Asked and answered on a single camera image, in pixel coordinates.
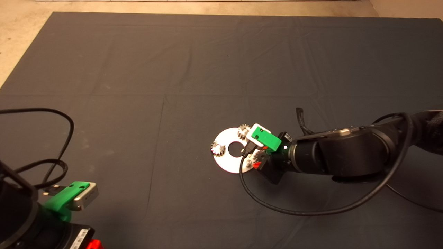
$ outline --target black fabric mat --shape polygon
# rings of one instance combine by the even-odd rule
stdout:
[[[242,123],[300,136],[296,106],[315,131],[443,109],[442,44],[439,19],[54,13],[1,88],[0,107],[72,116],[61,184],[98,183],[100,196],[73,222],[93,226],[108,249],[442,248],[443,215],[389,190],[344,214],[291,217],[256,204],[209,151]],[[67,124],[10,115],[0,131],[0,157],[18,167],[55,157]],[[411,148],[392,184],[443,208],[441,166],[441,156]],[[24,176],[37,183],[44,171]],[[305,210],[374,186],[245,177],[266,201]]]

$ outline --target concrete floor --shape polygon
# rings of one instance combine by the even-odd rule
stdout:
[[[260,16],[382,16],[443,19],[442,0],[324,2],[35,2],[0,0],[0,86],[49,15],[62,12]]]

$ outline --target gear teeth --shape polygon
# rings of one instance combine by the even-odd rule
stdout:
[[[258,151],[254,154],[253,160],[254,163],[263,161],[264,158],[266,158],[268,155],[265,151]]]
[[[217,144],[216,141],[211,143],[211,152],[214,156],[222,156],[225,154],[226,147],[224,145]]]
[[[246,135],[248,134],[248,132],[250,131],[251,127],[247,124],[242,124],[238,127],[238,137],[241,140],[245,140],[246,139]]]

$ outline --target white washer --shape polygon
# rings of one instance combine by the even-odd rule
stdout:
[[[241,162],[241,156],[234,157],[229,153],[229,145],[234,142],[239,142],[244,146],[246,146],[246,141],[241,139],[238,136],[238,127],[229,128],[224,131],[222,131],[220,134],[217,135],[217,137],[214,140],[217,144],[220,146],[225,146],[225,153],[222,156],[214,155],[214,159],[217,162],[217,164],[224,170],[238,174],[240,173],[240,162]],[[258,150],[255,150],[252,155],[249,157],[246,157],[243,161],[243,173],[251,170],[253,168],[253,157],[254,154],[257,153]]]

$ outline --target center hole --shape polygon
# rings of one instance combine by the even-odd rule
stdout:
[[[239,142],[232,142],[229,147],[228,151],[229,154],[231,154],[233,157],[241,157],[241,150],[244,148],[244,146]]]

